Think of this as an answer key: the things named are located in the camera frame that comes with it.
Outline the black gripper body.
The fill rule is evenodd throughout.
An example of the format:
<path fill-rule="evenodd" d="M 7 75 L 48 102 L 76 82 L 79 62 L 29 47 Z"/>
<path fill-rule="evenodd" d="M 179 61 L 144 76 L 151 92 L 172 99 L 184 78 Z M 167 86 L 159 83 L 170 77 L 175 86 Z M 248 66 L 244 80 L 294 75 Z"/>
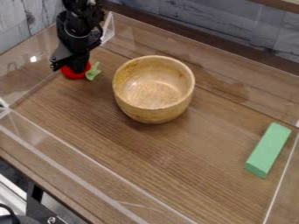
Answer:
<path fill-rule="evenodd" d="M 89 51 L 101 44 L 101 30 L 93 30 L 87 36 L 75 37 L 64 29 L 57 30 L 59 44 L 51 55 L 51 69 L 57 71 L 64 66 L 71 68 L 76 53 Z"/>

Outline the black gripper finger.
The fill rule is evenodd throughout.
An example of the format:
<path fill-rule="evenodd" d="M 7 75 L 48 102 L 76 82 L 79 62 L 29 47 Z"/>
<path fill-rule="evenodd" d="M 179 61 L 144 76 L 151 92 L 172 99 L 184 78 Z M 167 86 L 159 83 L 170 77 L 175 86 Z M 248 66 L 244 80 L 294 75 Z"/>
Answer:
<path fill-rule="evenodd" d="M 89 51 L 76 53 L 69 63 L 72 71 L 79 74 L 85 70 L 89 61 Z"/>

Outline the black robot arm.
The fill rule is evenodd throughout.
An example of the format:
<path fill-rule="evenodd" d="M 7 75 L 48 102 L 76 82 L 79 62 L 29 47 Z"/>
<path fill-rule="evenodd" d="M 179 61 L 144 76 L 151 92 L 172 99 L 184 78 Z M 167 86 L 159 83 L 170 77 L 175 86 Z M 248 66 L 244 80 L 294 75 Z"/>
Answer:
<path fill-rule="evenodd" d="M 61 0 L 56 17 L 59 44 L 51 55 L 51 69 L 75 77 L 89 70 L 89 52 L 101 44 L 105 12 L 101 0 Z"/>

